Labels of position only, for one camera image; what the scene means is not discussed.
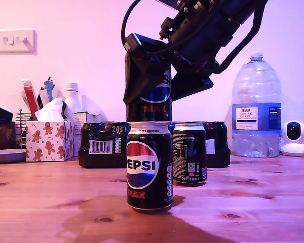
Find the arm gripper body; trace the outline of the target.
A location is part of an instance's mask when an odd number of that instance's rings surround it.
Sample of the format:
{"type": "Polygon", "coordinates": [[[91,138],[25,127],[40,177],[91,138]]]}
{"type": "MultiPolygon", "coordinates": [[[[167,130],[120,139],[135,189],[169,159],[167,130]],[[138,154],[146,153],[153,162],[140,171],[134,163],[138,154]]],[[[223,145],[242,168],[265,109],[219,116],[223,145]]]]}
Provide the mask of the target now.
{"type": "Polygon", "coordinates": [[[241,25],[237,14],[178,14],[161,25],[160,40],[136,33],[126,39],[126,68],[144,72],[171,64],[178,72],[207,71],[241,25]]]}

